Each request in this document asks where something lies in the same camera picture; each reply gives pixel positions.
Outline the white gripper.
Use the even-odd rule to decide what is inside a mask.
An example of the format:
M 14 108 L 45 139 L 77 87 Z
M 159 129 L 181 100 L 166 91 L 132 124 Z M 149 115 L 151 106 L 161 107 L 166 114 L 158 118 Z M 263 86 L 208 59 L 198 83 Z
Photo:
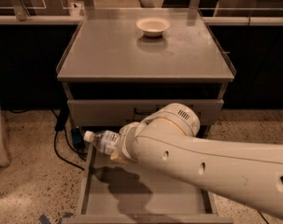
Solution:
M 136 158 L 133 152 L 133 143 L 138 125 L 138 122 L 133 122 L 120 129 L 118 151 L 114 150 L 111 154 L 110 159 L 112 161 L 117 163 L 136 163 Z

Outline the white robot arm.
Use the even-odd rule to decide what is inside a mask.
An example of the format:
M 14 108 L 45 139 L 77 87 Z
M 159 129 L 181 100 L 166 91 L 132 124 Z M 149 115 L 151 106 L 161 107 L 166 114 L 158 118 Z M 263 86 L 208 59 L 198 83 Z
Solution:
M 200 121 L 170 104 L 120 129 L 111 159 L 138 163 L 283 220 L 283 145 L 198 138 Z

